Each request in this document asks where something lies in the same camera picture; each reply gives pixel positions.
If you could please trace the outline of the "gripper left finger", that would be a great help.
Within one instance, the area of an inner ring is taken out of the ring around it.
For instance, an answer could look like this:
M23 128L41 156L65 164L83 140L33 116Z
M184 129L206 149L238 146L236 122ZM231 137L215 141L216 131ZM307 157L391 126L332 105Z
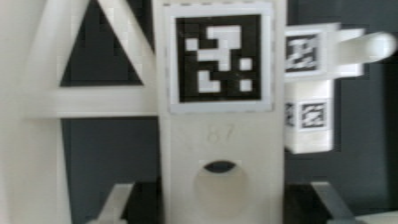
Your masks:
M115 184L97 217L85 224L128 224L122 218L135 184Z

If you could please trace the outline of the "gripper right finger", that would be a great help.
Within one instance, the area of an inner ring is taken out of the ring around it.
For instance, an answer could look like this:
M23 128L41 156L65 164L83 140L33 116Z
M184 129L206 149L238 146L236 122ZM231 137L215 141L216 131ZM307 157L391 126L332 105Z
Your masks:
M328 182L312 182L311 187L320 197L330 218L325 224L366 224L355 219L348 205Z

